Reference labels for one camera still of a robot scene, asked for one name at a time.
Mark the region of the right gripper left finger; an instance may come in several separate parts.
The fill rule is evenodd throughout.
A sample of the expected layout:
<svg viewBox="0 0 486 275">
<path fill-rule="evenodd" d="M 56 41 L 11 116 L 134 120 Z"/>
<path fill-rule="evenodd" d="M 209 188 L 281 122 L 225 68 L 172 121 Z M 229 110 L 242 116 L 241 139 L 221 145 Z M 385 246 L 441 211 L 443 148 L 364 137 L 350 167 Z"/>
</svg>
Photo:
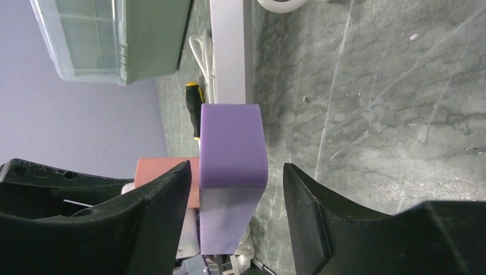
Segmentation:
<svg viewBox="0 0 486 275">
<path fill-rule="evenodd" d="M 190 163 L 122 193 L 127 183 L 22 159 L 1 165 L 1 273 L 171 274 Z"/>
</svg>

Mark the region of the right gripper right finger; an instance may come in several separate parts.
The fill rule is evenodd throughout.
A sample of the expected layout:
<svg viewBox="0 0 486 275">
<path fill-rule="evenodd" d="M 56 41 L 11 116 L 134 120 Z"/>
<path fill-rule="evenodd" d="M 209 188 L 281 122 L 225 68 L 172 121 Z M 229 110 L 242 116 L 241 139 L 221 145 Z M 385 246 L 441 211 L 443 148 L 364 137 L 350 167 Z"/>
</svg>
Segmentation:
<svg viewBox="0 0 486 275">
<path fill-rule="evenodd" d="M 297 274 L 484 274 L 485 203 L 426 201 L 397 215 L 355 203 L 286 163 Z"/>
</svg>

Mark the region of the purple power strip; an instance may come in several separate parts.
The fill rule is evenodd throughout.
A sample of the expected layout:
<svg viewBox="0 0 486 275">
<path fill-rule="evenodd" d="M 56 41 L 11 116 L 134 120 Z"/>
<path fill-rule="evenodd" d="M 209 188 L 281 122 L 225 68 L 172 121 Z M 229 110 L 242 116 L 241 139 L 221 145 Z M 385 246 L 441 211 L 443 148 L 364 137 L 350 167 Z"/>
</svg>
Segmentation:
<svg viewBox="0 0 486 275">
<path fill-rule="evenodd" d="M 203 104 L 201 112 L 201 254 L 233 254 L 268 182 L 257 104 Z"/>
</svg>

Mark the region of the white power strip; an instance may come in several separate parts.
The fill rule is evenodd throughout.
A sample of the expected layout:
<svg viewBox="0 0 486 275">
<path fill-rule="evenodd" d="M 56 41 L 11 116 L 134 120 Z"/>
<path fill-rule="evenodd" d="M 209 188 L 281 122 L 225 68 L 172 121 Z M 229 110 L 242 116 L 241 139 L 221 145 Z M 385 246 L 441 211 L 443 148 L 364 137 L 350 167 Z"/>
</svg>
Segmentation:
<svg viewBox="0 0 486 275">
<path fill-rule="evenodd" d="M 221 104 L 253 100 L 252 1 L 211 0 L 215 96 Z"/>
</svg>

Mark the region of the clear plastic storage box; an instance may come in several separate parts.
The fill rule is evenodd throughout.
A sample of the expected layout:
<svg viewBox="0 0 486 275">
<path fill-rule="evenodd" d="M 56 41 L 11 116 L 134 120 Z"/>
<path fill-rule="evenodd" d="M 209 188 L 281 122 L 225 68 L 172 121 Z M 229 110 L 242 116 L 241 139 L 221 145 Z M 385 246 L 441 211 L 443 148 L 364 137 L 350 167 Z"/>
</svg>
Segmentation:
<svg viewBox="0 0 486 275">
<path fill-rule="evenodd" d="M 31 5 L 65 81 L 130 85 L 179 67 L 192 1 L 36 0 Z"/>
</svg>

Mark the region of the yellow black screwdriver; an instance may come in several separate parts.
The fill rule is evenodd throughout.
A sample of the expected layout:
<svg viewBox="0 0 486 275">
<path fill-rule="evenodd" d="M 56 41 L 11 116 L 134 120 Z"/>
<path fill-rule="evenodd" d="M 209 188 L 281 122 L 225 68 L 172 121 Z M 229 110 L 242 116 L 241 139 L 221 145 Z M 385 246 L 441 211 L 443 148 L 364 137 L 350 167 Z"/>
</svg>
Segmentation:
<svg viewBox="0 0 486 275">
<path fill-rule="evenodd" d="M 185 86 L 186 108 L 193 126 L 193 136 L 199 140 L 201 135 L 201 109 L 205 102 L 202 89 L 197 82 L 188 82 Z"/>
</svg>

